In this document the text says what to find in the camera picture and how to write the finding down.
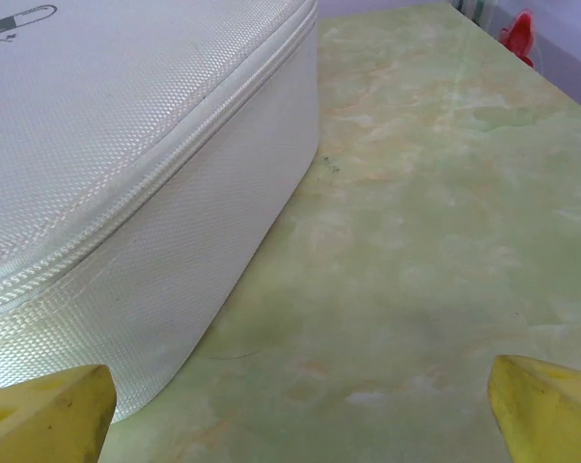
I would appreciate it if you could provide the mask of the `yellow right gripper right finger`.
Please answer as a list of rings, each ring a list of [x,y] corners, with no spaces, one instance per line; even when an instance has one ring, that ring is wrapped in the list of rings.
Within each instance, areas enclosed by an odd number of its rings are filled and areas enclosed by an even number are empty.
[[[581,370],[499,355],[487,396],[512,461],[581,463]]]

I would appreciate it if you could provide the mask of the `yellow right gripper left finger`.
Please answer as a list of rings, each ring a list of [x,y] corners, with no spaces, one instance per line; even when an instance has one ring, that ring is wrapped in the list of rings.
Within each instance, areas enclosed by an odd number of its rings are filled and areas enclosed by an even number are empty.
[[[96,463],[117,393],[104,365],[0,388],[0,463]]]

